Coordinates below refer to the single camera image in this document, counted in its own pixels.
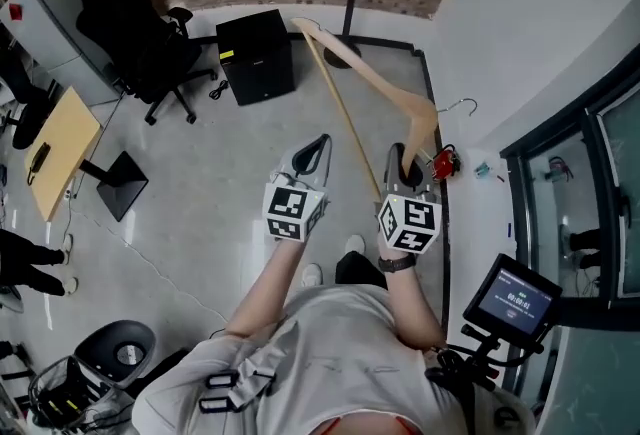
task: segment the black watch strap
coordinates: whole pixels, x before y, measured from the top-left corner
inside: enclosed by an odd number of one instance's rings
[[[396,271],[406,270],[416,265],[416,255],[407,254],[400,259],[383,259],[378,257],[378,268],[383,273],[395,273]]]

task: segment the metal hook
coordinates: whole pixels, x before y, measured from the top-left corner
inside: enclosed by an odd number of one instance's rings
[[[453,103],[451,106],[449,106],[448,108],[443,108],[442,110],[438,110],[438,113],[442,113],[443,111],[449,111],[452,108],[455,108],[456,106],[458,106],[460,103],[463,103],[465,101],[471,101],[474,104],[473,110],[471,110],[469,112],[469,117],[471,117],[471,115],[473,115],[473,112],[475,112],[478,109],[478,103],[476,102],[475,99],[471,99],[471,97],[465,97],[464,99],[460,99],[459,101],[456,101],[455,103]]]

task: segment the concrete floor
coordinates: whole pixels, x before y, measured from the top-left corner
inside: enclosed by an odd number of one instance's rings
[[[392,83],[426,92],[420,62],[409,52],[370,46],[362,50],[363,58]],[[216,54],[216,46],[210,46],[202,64],[216,63]],[[270,171],[285,150],[323,132],[333,138],[331,204],[314,229],[301,268],[319,263],[325,282],[332,283],[335,263],[353,233],[364,236],[367,255],[375,258],[373,198],[351,137],[306,44],[294,42],[293,56],[296,92],[262,104],[240,108],[230,90],[213,101],[207,93],[217,82],[192,82],[188,98],[198,115],[193,126],[172,96],[153,127],[143,121],[147,105],[123,99],[92,161],[107,168],[126,150],[147,174],[149,185],[117,223],[96,193],[97,181],[84,178],[71,205],[61,203],[50,233],[50,246],[59,247],[70,219],[75,238],[72,270],[53,273],[75,274],[77,293],[50,298],[50,330],[43,295],[19,287],[25,312],[0,312],[2,339],[24,342],[36,369],[42,369],[118,319],[139,320],[153,329],[156,362],[223,328],[273,246],[261,223]],[[407,121],[354,72],[332,73],[381,181],[387,150],[405,139]],[[93,111],[104,122],[114,106]],[[25,181],[24,153],[11,148],[7,134],[0,145],[9,169],[5,227],[45,244],[46,225]],[[433,142],[425,148],[432,153]],[[442,241],[431,247],[418,269],[427,297],[441,315]]]

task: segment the black speaker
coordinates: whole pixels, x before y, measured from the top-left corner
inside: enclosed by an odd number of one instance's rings
[[[240,106],[295,90],[291,42],[278,10],[216,25],[220,64]]]

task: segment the black office chair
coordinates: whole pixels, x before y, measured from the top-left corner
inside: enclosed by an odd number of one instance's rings
[[[186,23],[193,14],[172,8],[166,22],[153,9],[151,0],[82,0],[84,10],[76,26],[111,57],[126,91],[152,104],[145,121],[155,124],[153,113],[173,92],[193,124],[196,115],[178,86],[200,76],[217,79],[213,69],[190,72],[202,50],[189,40]]]
[[[7,84],[16,101],[26,104],[19,119],[12,118],[11,113],[3,117],[0,134],[4,133],[8,125],[16,126],[13,147],[26,149],[36,139],[53,109],[52,93],[57,83],[52,81],[48,91],[33,86],[20,57],[13,50],[4,48],[0,48],[0,78]]]

